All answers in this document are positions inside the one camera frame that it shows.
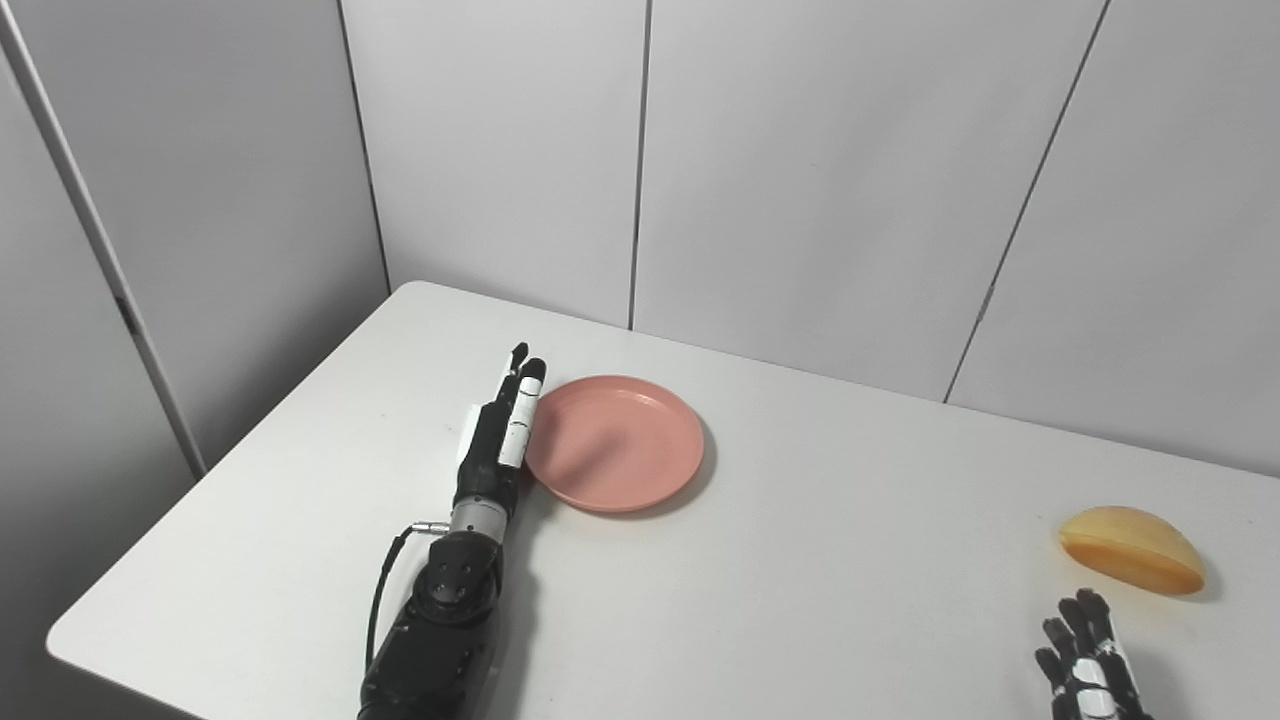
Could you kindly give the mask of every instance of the robotic hand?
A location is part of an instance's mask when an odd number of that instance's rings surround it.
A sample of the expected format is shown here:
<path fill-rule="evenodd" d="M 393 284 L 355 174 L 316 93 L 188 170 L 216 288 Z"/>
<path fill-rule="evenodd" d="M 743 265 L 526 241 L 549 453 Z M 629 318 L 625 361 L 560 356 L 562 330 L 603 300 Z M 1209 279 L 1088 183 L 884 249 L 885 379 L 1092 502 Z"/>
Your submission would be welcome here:
<path fill-rule="evenodd" d="M 1053 720 L 1153 720 L 1138 701 L 1102 596 L 1084 588 L 1057 609 L 1061 619 L 1044 620 L 1053 648 L 1036 651 L 1036 661 L 1053 688 Z"/>
<path fill-rule="evenodd" d="M 463 720 L 474 712 L 493 662 L 502 594 L 502 541 L 516 511 L 517 478 L 547 364 L 525 363 L 520 343 L 497 397 L 480 409 L 458 466 L 448 529 L 415 523 L 393 542 L 374 592 L 357 720 Z M 443 536 L 419 571 L 381 650 L 372 655 L 387 575 L 412 533 Z"/>

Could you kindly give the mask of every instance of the panel seam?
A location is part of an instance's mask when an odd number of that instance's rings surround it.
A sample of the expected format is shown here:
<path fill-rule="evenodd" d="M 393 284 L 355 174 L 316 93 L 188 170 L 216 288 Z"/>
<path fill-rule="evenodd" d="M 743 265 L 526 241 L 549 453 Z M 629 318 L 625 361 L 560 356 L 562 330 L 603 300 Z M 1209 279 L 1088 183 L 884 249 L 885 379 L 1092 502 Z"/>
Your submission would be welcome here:
<path fill-rule="evenodd" d="M 1009 238 L 1005 241 L 1005 247 L 1000 254 L 1000 260 L 996 263 L 996 272 L 992 274 L 991 283 L 987 286 L 987 293 L 983 296 L 982 306 L 978 309 L 978 315 L 973 322 L 973 327 L 969 328 L 969 337 L 965 340 L 964 350 L 960 351 L 960 360 L 956 363 L 956 369 L 951 374 L 951 382 L 947 383 L 947 392 L 942 396 L 942 402 L 951 402 L 951 393 L 955 391 L 956 380 L 960 379 L 960 370 L 964 368 L 964 363 L 969 357 L 969 348 L 973 347 L 973 338 L 978 334 L 978 325 L 982 324 L 983 318 L 987 315 L 987 307 L 991 305 L 991 299 L 996 293 L 996 283 L 1000 281 L 1000 274 L 1005 269 L 1005 261 L 1009 259 L 1009 250 L 1014 246 L 1014 238 L 1018 236 L 1019 228 L 1021 228 L 1023 218 L 1027 215 L 1027 208 L 1032 201 L 1032 193 L 1036 192 L 1036 186 L 1039 183 L 1041 173 L 1044 170 L 1044 163 L 1048 160 L 1048 155 L 1053 150 L 1053 141 L 1057 140 L 1059 129 L 1062 127 L 1062 119 L 1066 118 L 1066 110 L 1071 104 L 1071 99 L 1075 96 L 1075 88 L 1080 83 L 1080 77 L 1084 74 L 1084 65 L 1089 61 L 1089 54 L 1093 51 L 1093 44 L 1098 38 L 1098 32 L 1102 29 L 1102 20 L 1106 19 L 1108 8 L 1111 8 L 1111 0 L 1105 0 L 1102 3 L 1102 10 L 1098 13 L 1098 19 L 1093 24 L 1093 32 L 1089 35 L 1089 41 L 1084 45 L 1084 54 L 1080 56 L 1080 63 L 1075 68 L 1075 76 L 1071 78 L 1071 85 L 1068 87 L 1066 97 L 1062 100 L 1061 109 L 1059 109 L 1057 119 L 1053 120 L 1053 128 L 1048 133 L 1048 141 L 1044 143 L 1044 150 L 1041 152 L 1039 163 L 1036 165 L 1036 172 L 1032 174 L 1030 184 L 1027 187 L 1027 193 L 1023 196 L 1023 204 L 1018 209 L 1018 215 L 1014 218 L 1014 227 L 1010 229 Z"/>
<path fill-rule="evenodd" d="M 347 77 L 351 79 L 351 102 L 356 110 L 356 131 L 360 135 L 360 152 L 365 160 L 365 181 L 369 183 L 369 208 L 374 213 L 374 236 L 378 240 L 378 255 L 383 263 L 383 282 L 387 295 L 392 293 L 392 270 L 387 264 L 387 241 L 383 238 L 383 218 L 378 213 L 378 192 L 374 190 L 374 168 L 369 160 L 369 140 L 365 136 L 365 115 L 360 108 L 360 87 L 356 85 L 356 61 L 351 54 L 351 33 L 347 29 L 347 10 L 343 0 L 334 0 L 338 6 L 338 27 L 342 31 L 342 53 L 347 60 Z"/>
<path fill-rule="evenodd" d="M 192 474 L 198 479 L 209 471 L 209 466 L 205 464 L 196 437 L 191 432 L 191 425 L 178 407 L 173 387 L 165 375 L 164 366 L 155 350 L 155 343 L 147 331 L 146 320 L 137 311 L 138 304 L 124 278 L 119 256 L 111 246 L 106 227 L 102 224 L 102 218 L 88 192 L 88 184 L 76 163 L 76 158 L 72 155 L 70 145 L 67 142 L 63 127 L 54 113 L 52 102 L 40 79 L 40 73 L 36 70 L 35 60 L 18 28 L 18 20 L 6 0 L 0 0 L 0 51 L 3 51 L 9 61 L 9 67 L 18 82 L 18 90 L 27 102 L 27 109 L 36 123 L 36 128 L 63 183 L 76 218 L 79 220 L 90 249 L 93 251 L 109 292 L 115 302 L 133 316 L 133 322 L 137 325 L 137 333 L 132 336 L 133 345 L 142 359 L 142 365 L 155 388 L 156 397 L 160 400 L 160 407 L 169 421 L 183 457 L 187 460 Z"/>
<path fill-rule="evenodd" d="M 653 0 L 645 1 L 644 56 L 640 67 L 640 133 L 636 142 L 636 204 L 631 225 L 631 286 L 627 295 L 627 329 L 636 329 L 636 277 L 640 263 L 640 193 L 644 184 L 644 140 L 649 118 L 649 47 L 653 35 Z"/>

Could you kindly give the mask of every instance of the white table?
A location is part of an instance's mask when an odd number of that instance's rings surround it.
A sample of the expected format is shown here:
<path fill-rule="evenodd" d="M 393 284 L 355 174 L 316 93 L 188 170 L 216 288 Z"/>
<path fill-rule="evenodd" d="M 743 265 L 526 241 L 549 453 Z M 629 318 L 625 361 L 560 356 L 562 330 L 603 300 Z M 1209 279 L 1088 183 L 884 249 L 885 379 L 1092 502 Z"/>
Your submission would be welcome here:
<path fill-rule="evenodd" d="M 352 720 L 387 543 L 445 518 L 466 407 L 520 340 L 548 387 L 669 387 L 709 442 L 655 511 L 534 491 L 508 536 L 490 720 L 1047 719 L 1032 652 L 1080 585 L 1111 601 L 1158 720 L 1280 717 L 1280 480 L 426 283 L 156 524 L 50 651 L 209 720 Z M 1068 559 L 1059 523 L 1111 503 L 1183 529 L 1208 589 L 1161 597 Z"/>

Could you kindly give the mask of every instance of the white partition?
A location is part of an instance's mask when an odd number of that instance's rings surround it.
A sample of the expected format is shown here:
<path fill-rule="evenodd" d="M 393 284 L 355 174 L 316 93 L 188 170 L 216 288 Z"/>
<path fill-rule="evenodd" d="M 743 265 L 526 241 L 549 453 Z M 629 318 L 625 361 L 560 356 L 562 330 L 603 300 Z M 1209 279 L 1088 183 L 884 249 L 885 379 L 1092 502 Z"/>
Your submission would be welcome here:
<path fill-rule="evenodd" d="M 0 717 L 175 719 L 45 652 L 192 477 L 4 54 L 0 337 Z"/>
<path fill-rule="evenodd" d="M 645 0 L 344 0 L 393 286 L 627 323 Z"/>
<path fill-rule="evenodd" d="M 1101 0 L 655 0 L 637 331 L 941 400 Z"/>
<path fill-rule="evenodd" d="M 1280 475 L 1280 4 L 1112 4 L 951 400 Z"/>
<path fill-rule="evenodd" d="M 387 297 L 338 6 L 10 5 L 212 464 Z"/>

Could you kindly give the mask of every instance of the cable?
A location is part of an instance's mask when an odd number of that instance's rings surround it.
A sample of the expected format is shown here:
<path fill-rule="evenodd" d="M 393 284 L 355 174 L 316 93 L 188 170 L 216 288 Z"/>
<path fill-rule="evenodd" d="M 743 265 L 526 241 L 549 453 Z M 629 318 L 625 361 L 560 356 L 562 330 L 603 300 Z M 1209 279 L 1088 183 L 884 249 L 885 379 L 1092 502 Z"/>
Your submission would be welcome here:
<path fill-rule="evenodd" d="M 378 628 L 378 606 L 383 603 L 383 589 L 387 588 L 387 577 L 396 565 L 396 557 L 404 547 L 404 541 L 413 534 L 413 525 L 404 528 L 404 532 L 396 536 L 392 546 L 387 550 L 387 560 L 383 560 L 383 571 L 378 575 L 378 587 L 374 588 L 374 606 L 369 609 L 369 634 L 365 635 L 365 671 L 374 664 L 374 630 Z"/>

